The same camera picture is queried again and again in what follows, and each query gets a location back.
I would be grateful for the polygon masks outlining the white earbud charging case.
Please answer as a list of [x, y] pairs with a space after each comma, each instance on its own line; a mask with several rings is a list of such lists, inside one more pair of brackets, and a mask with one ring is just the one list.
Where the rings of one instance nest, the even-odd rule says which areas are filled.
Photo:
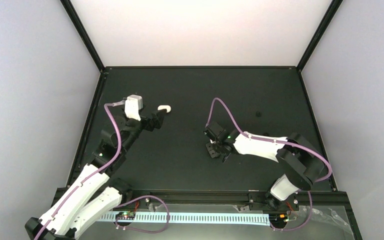
[[157, 107], [158, 111], [166, 110], [167, 113], [170, 113], [172, 110], [172, 107], [170, 105], [159, 105]]

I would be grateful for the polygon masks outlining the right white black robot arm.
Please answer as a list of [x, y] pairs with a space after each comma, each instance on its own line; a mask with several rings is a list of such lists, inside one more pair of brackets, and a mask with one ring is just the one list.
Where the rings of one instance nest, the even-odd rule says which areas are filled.
[[265, 204], [273, 210], [279, 209], [290, 195], [310, 191], [325, 167], [315, 148], [298, 133], [269, 137], [237, 129], [228, 131], [217, 122], [208, 124], [203, 133], [209, 138], [205, 147], [213, 159], [225, 162], [232, 154], [252, 155], [279, 164], [283, 173], [264, 196]]

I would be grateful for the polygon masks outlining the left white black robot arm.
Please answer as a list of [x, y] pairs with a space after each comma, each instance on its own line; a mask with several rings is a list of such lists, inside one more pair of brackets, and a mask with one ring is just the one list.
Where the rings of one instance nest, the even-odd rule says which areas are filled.
[[113, 116], [100, 133], [93, 159], [57, 202], [39, 218], [32, 217], [25, 229], [31, 240], [77, 240], [100, 217], [119, 205], [138, 205], [133, 201], [130, 184], [116, 171], [126, 160], [126, 153], [142, 131], [160, 129], [171, 111], [160, 105], [150, 116], [122, 113]]

